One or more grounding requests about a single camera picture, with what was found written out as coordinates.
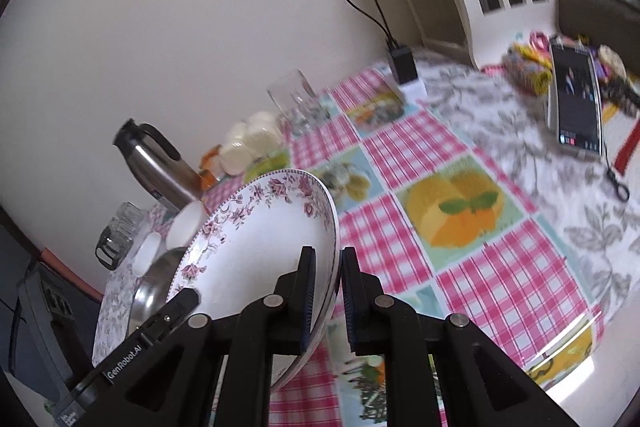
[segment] thermos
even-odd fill
[[[155,127],[129,119],[113,144],[145,190],[170,210],[180,210],[202,197],[200,176]]]

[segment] phone screen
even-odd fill
[[[598,154],[600,113],[588,50],[552,46],[558,83],[558,139]]]

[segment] smartphone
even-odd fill
[[[586,47],[562,41],[552,42],[550,50],[558,143],[581,155],[601,156],[600,89],[593,57]]]

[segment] plate rim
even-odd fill
[[[246,187],[248,187],[250,184],[262,178],[268,178],[268,177],[274,176],[275,174],[280,174],[282,172],[294,172],[295,174],[304,174],[306,176],[309,176],[316,182],[318,182],[318,185],[322,188],[322,191],[324,192],[327,200],[329,201],[329,206],[332,212],[332,219],[334,221],[335,238],[334,238],[334,257],[332,259],[331,274],[328,282],[328,292],[324,295],[324,299],[322,300],[322,305],[320,306],[320,311],[318,313],[318,318],[316,318],[316,323],[314,324],[314,327],[310,332],[309,344],[305,352],[302,353],[301,355],[297,355],[296,358],[293,360],[293,362],[291,362],[291,365],[289,365],[289,367],[286,368],[285,372],[280,376],[280,378],[278,378],[278,380],[276,380],[271,384],[271,392],[277,391],[278,389],[283,387],[286,383],[288,383],[289,380],[291,380],[291,378],[293,378],[295,374],[300,370],[300,368],[302,368],[302,365],[304,365],[308,361],[308,359],[311,357],[313,352],[315,352],[316,348],[318,347],[322,339],[322,335],[319,334],[320,330],[323,330],[324,327],[326,326],[329,320],[329,317],[327,317],[329,309],[332,307],[332,305],[335,305],[335,299],[338,295],[337,281],[338,281],[338,276],[340,272],[340,262],[339,262],[340,260],[340,222],[338,220],[338,212],[335,208],[334,198],[331,197],[329,190],[326,188],[326,186],[324,186],[322,181],[320,181],[320,179],[314,174],[311,174],[311,172],[305,171],[303,169],[290,169],[290,168],[277,169],[275,171],[265,172],[265,174],[262,174],[257,178],[251,180],[250,182],[243,184],[241,187],[238,187],[236,191],[233,192],[233,194],[229,195],[229,197],[226,198],[226,200],[222,201],[222,203],[220,203],[214,211],[209,213],[209,216],[205,221],[205,224],[208,223],[209,219],[213,215],[215,215],[225,203],[229,202],[232,199],[235,199],[236,195],[242,190],[244,190]],[[190,254],[191,247],[193,246],[193,243],[195,243],[197,237],[200,235],[200,232],[202,231],[203,227],[204,225],[198,229],[198,232],[193,237],[193,239],[191,239],[189,246],[184,251],[184,255],[182,256],[182,259],[180,259],[180,263],[178,264],[178,267],[174,272],[174,276],[171,279],[171,284],[169,286],[169,292],[167,293],[167,297],[169,296],[172,288],[174,287],[175,279],[178,276],[178,273],[180,272],[180,268],[182,267],[184,260]]]

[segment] wall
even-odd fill
[[[405,1],[381,3],[397,38],[418,43]],[[382,54],[382,33],[343,0],[11,0],[0,203],[103,289],[100,230],[120,202],[152,203],[111,146],[127,118],[153,123],[196,164],[234,120],[271,108],[264,89],[287,70],[323,87]]]

